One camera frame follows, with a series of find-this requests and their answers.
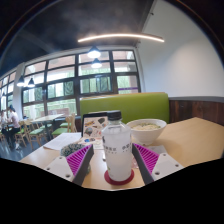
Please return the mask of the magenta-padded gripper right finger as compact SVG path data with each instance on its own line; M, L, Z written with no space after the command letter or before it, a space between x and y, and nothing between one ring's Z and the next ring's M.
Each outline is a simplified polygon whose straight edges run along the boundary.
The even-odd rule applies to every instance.
M183 169L183 166L167 153L163 145L147 148L133 143L132 153L145 184Z

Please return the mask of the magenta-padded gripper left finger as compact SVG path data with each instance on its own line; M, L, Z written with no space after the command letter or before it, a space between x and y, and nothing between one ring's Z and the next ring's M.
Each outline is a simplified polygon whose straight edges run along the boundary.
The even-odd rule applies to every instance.
M56 157L45 170L81 186L93 155L93 146L87 145L67 157Z

